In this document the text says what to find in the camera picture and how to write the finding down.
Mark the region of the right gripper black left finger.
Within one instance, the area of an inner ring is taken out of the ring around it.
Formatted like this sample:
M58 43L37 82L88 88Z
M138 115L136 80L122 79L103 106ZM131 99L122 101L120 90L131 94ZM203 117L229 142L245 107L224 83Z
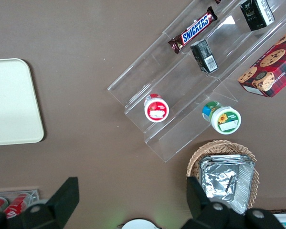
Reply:
M45 204L36 204L7 219L0 212L0 229L63 229L79 203L77 177L69 177Z

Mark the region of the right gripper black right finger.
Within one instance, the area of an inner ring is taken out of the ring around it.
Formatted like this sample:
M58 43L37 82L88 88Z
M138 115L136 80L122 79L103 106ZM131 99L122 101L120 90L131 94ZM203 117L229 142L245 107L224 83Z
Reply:
M224 203L210 201L196 177L187 178L187 203L192 215L183 229L282 229L283 225L268 210L248 209L236 213Z

